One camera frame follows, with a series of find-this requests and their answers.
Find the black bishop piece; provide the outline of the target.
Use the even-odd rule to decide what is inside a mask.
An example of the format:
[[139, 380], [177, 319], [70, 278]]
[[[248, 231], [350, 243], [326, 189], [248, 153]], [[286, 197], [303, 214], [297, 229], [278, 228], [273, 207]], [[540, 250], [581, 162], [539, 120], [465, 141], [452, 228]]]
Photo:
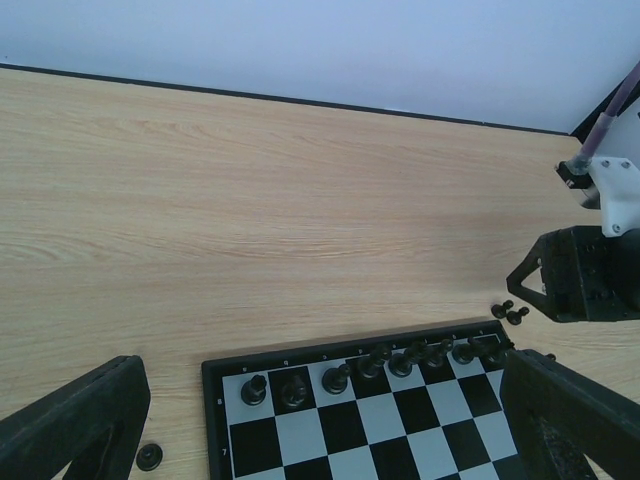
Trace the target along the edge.
[[322, 376], [322, 387], [328, 394], [339, 395], [346, 390], [350, 376], [351, 367], [347, 363], [331, 367]]

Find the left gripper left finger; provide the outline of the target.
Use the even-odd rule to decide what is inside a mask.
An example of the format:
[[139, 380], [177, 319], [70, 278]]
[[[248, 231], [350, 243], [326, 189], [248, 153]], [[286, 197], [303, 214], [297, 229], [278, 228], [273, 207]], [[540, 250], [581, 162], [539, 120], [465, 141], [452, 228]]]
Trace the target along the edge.
[[1, 420], [1, 477], [126, 479], [149, 406], [142, 359], [117, 356]]

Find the black knight piece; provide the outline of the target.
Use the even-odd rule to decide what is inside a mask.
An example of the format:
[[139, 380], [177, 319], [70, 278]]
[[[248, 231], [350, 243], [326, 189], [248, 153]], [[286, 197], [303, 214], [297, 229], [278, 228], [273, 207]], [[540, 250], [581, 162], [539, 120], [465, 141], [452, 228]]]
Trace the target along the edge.
[[305, 382], [299, 375], [294, 375], [281, 389], [281, 403], [286, 409], [295, 410], [306, 401], [307, 395]]

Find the black king piece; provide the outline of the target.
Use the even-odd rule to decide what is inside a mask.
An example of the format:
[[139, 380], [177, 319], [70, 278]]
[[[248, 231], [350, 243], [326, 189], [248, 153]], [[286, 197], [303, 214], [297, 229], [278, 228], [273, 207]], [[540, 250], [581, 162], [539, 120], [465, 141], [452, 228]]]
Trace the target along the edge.
[[368, 355], [358, 359], [356, 364], [358, 376], [364, 380], [376, 378], [390, 358], [389, 347], [385, 344], [377, 345]]

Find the black rook piece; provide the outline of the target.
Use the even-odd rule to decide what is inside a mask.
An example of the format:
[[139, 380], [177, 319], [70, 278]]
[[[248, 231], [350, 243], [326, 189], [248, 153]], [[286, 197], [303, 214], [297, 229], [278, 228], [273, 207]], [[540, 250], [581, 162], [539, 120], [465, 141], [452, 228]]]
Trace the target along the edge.
[[256, 374], [243, 384], [241, 400], [248, 406], [257, 406], [265, 400], [266, 393], [266, 377], [262, 374]]

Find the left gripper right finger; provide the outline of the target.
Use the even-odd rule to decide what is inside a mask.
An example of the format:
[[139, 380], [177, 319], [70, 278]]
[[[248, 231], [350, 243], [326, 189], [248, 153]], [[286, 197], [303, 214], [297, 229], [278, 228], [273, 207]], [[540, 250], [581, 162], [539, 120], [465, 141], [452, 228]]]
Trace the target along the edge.
[[639, 477], [639, 405], [537, 351], [509, 350], [500, 398], [529, 479]]

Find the black queen piece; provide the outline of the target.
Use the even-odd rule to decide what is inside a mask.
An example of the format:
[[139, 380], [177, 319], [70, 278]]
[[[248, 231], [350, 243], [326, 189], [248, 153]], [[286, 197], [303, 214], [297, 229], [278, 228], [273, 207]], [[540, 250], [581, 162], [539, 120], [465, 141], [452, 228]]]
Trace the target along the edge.
[[413, 342], [401, 353], [394, 353], [388, 363], [389, 371], [398, 378], [408, 377], [416, 364], [425, 357], [428, 347], [421, 341]]

